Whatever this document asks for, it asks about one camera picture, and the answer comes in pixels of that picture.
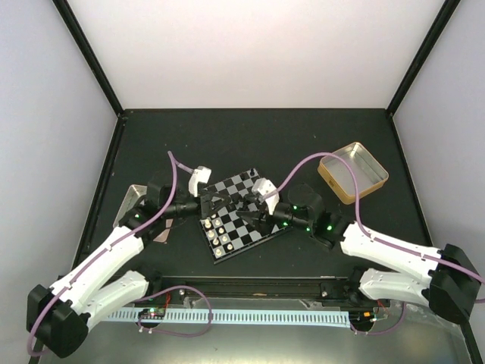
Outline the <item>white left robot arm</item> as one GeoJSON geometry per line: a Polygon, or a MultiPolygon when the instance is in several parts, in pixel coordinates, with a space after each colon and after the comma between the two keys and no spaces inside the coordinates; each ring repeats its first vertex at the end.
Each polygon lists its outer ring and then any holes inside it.
{"type": "Polygon", "coordinates": [[[230,204],[229,196],[203,189],[209,177],[195,169],[188,190],[179,189],[176,182],[152,180],[90,256],[49,287],[35,286],[27,296],[30,355],[42,355],[33,349],[33,340],[39,340],[56,356],[68,357],[114,311],[128,303],[157,301],[165,292],[155,268],[139,266],[114,282],[109,280],[167,230],[168,220],[209,218],[230,204]]]}

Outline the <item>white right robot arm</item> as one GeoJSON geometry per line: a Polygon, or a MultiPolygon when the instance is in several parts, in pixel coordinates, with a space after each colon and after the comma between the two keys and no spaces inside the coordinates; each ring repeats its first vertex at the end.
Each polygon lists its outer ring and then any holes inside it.
{"type": "Polygon", "coordinates": [[[254,190],[236,198],[236,213],[261,234],[273,227],[299,229],[325,249],[339,246],[347,256],[385,267],[385,271],[369,268],[346,284],[346,300],[354,306],[368,300],[398,300],[426,306],[457,325],[469,321],[482,283],[461,248],[420,246],[360,226],[327,211],[321,196],[306,184],[294,187],[289,197],[288,202],[279,196],[264,199],[254,190]]]}

